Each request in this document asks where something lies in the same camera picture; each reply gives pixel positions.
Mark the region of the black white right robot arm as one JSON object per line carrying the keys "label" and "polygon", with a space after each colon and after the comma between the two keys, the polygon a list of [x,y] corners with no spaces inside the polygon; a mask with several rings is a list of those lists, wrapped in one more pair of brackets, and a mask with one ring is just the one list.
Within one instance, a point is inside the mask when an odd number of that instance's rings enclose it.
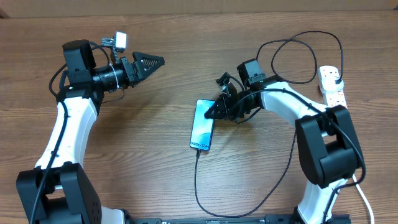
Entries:
{"label": "black white right robot arm", "polygon": [[319,104],[294,91],[276,76],[267,77],[256,59],[237,67],[243,90],[224,73],[222,94],[206,118],[236,120],[254,108],[272,111],[295,128],[301,168],[308,179],[302,201],[290,223],[350,223],[348,215],[331,210],[340,190],[351,186],[356,169],[365,170],[363,153],[347,108]]}

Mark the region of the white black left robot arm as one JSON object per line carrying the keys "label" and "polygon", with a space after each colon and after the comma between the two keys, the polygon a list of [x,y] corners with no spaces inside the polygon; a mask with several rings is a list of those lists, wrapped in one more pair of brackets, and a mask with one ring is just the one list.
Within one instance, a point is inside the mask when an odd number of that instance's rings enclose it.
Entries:
{"label": "white black left robot arm", "polygon": [[115,39],[98,45],[86,39],[63,44],[57,119],[49,143],[31,170],[21,171],[16,188],[29,223],[133,223],[124,209],[107,208],[83,170],[90,130],[109,91],[135,87],[165,64],[163,57],[133,52]]}

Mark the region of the blue Samsung Galaxy smartphone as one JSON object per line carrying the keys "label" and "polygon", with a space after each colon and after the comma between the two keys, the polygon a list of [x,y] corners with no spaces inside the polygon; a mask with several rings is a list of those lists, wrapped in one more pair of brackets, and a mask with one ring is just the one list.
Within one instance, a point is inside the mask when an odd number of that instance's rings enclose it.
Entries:
{"label": "blue Samsung Galaxy smartphone", "polygon": [[205,113],[214,105],[214,100],[198,99],[193,119],[190,147],[209,151],[213,133],[214,119],[205,118]]}

